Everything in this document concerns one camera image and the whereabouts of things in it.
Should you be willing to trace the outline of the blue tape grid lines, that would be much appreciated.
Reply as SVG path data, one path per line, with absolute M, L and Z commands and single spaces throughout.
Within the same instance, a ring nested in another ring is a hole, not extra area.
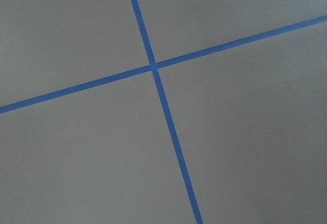
M 137 22 L 137 26 L 139 29 L 139 32 L 141 34 L 142 37 L 142 42 L 143 42 L 143 46 L 145 48 L 145 52 L 147 55 L 147 59 L 148 59 L 148 65 L 146 66 L 142 66 L 139 68 L 135 68 L 135 69 L 131 69 L 128 71 L 124 71 L 121 73 L 117 73 L 114 75 L 110 75 L 107 77 L 103 77 L 100 79 L 96 79 L 96 80 L 92 80 L 86 83 L 81 83 L 78 85 L 74 85 L 71 87 L 67 87 L 64 89 L 60 89 L 54 92 L 50 92 L 47 94 L 43 94 L 40 96 L 36 96 L 33 98 L 29 98 L 29 99 L 25 99 L 25 100 L 21 100 L 18 102 L 14 102 L 14 103 L 10 103 L 7 105 L 4 105 L 1 107 L 1 113 L 8 113 L 10 111 L 14 111 L 14 110 L 18 110 L 24 107 L 28 107 L 31 105 L 35 105 L 38 103 L 42 103 L 45 101 L 49 101 L 49 100 L 53 100 L 53 99 L 57 99 L 59 97 L 63 97 L 63 96 L 67 96 L 73 93 L 77 93 L 77 92 L 81 92 L 90 88 L 94 88 L 97 86 L 101 86 L 101 85 L 105 85 L 108 83 L 112 83 L 112 82 L 116 82 L 118 80 L 123 80 L 123 79 L 127 79 L 133 76 L 138 76 L 140 74 L 143 73 L 147 73 L 150 72 L 153 76 L 154 79 L 154 83 L 156 86 L 156 90 L 159 96 L 159 100 L 162 106 L 162 111 L 163 114 L 165 116 L 165 120 L 167 123 L 167 127 L 169 130 L 169 134 L 172 140 L 172 144 L 174 147 L 174 151 L 178 160 L 178 165 L 181 171 L 181 175 L 183 177 L 183 181 L 184 181 L 184 185 L 186 187 L 186 191 L 188 194 L 188 198 L 191 204 L 191 208 L 193 211 L 193 215 L 195 218 L 196 223 L 203 223 L 203 218 L 201 216 L 201 211 L 199 209 L 198 206 L 198 202 L 196 199 L 196 194 L 194 192 L 194 188 L 192 185 L 192 181 L 189 175 L 189 171 L 188 168 L 186 166 L 186 162 L 184 159 L 184 155 L 182 152 L 182 148 L 180 145 L 180 141 L 176 132 L 176 128 L 175 128 L 175 124 L 173 121 L 173 117 L 170 111 L 170 107 L 167 101 L 167 97 L 165 94 L 165 90 L 164 90 L 164 86 L 162 84 L 162 80 L 159 74 L 159 69 L 162 68 L 166 68 L 168 66 L 173 66 L 176 65 L 178 63 L 182 63 L 182 62 L 186 62 L 186 61 L 190 61 L 196 58 L 200 58 L 203 56 L 207 56 L 207 55 L 211 55 L 214 53 L 218 53 L 218 52 L 222 52 L 228 49 L 233 49 L 236 48 L 238 46 L 242 46 L 242 45 L 246 45 L 249 44 L 251 42 L 255 42 L 255 41 L 260 41 L 266 38 L 270 38 L 273 36 L 277 36 L 277 35 L 281 35 L 281 34 L 285 34 L 287 32 L 291 32 L 291 31 L 295 31 L 295 30 L 299 30 L 302 28 L 306 28 L 309 26 L 313 26 L 313 25 L 317 25 L 317 24 L 321 24 L 326 22 L 326 15 L 320 16 L 320 17 L 315 17 L 315 18 L 311 18 L 311 19 L 307 19 L 295 24 L 291 24 L 291 25 L 287 25 L 287 26 L 283 26 L 280 28 L 276 28 L 270 31 L 266 31 L 266 32 L 262 32 L 259 34 L 255 34 L 255 35 L 251 35 L 251 36 L 247 36 L 244 38 L 240 38 L 237 40 L 233 40 L 230 42 L 226 42 L 223 44 L 219 44 L 210 48 L 206 48 L 206 49 L 202 49 L 202 50 L 197 50 L 191 53 L 187 53 L 181 56 L 177 56 L 174 58 L 170 58 L 170 59 L 166 59 L 160 62 L 157 62 L 155 60 L 154 57 L 154 53 L 152 50 L 152 46 L 151 46 L 151 41 L 149 39 L 148 33 L 147 33 L 147 29 L 146 29 L 146 24 L 144 22 L 143 19 L 143 15 L 142 15 L 142 11 L 141 8 L 139 6 L 138 0 L 130 0 L 131 4 L 132 4 L 132 8 L 133 8 L 133 12 L 136 18 L 136 22 Z

